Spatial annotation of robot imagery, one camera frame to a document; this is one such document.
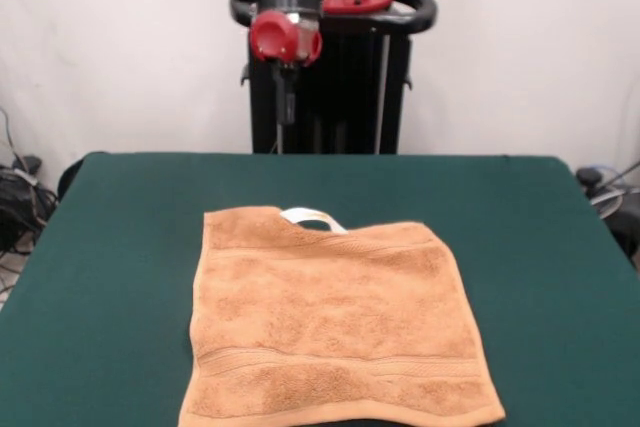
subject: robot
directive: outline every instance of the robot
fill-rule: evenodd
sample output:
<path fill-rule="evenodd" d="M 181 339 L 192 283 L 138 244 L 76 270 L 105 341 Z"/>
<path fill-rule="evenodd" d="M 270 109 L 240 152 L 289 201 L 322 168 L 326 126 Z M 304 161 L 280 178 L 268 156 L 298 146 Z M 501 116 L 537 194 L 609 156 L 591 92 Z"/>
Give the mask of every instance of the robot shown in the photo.
<path fill-rule="evenodd" d="M 413 8 L 402 13 L 394 2 Z M 231 0 L 249 28 L 254 153 L 395 153 L 409 36 L 433 0 Z"/>

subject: white wall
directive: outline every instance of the white wall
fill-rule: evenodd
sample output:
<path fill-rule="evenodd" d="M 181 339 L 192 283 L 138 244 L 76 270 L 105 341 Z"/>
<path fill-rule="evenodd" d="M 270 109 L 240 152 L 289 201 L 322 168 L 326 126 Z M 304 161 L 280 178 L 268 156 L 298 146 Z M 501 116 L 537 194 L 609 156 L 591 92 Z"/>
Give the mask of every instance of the white wall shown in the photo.
<path fill-rule="evenodd" d="M 437 0 L 408 153 L 640 156 L 640 0 Z M 227 0 L 0 0 L 0 103 L 57 180 L 91 150 L 250 151 Z"/>

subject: towel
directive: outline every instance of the towel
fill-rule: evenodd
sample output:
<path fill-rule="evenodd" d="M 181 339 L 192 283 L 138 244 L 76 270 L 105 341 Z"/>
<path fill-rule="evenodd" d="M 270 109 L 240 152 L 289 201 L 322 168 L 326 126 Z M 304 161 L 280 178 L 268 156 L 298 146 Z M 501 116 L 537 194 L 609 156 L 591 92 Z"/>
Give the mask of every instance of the towel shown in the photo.
<path fill-rule="evenodd" d="M 310 230 L 275 207 L 205 215 L 180 427 L 505 416 L 453 255 L 420 223 Z"/>

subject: green tablecloth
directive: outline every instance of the green tablecloth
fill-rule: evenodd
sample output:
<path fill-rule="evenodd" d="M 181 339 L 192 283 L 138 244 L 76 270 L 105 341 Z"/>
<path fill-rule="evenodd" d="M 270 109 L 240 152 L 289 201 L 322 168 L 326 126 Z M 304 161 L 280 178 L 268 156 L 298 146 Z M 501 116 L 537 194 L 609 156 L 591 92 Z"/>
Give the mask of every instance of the green tablecloth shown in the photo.
<path fill-rule="evenodd" d="M 640 283 L 559 161 L 139 154 L 87 160 L 0 312 L 0 425 L 174 426 L 202 214 L 264 204 L 432 227 L 506 425 L 640 424 Z"/>

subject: white handle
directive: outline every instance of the white handle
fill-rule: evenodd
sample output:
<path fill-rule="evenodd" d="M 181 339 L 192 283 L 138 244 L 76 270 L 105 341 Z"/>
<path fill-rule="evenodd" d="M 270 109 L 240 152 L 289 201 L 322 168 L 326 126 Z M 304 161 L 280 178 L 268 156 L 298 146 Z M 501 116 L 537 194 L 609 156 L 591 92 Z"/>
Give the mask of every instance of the white handle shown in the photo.
<path fill-rule="evenodd" d="M 294 207 L 293 209 L 283 210 L 280 215 L 292 224 L 298 224 L 305 220 L 319 220 L 329 226 L 334 234 L 346 234 L 347 230 L 334 220 L 329 214 L 320 212 L 319 210 L 307 209 L 305 207 Z"/>

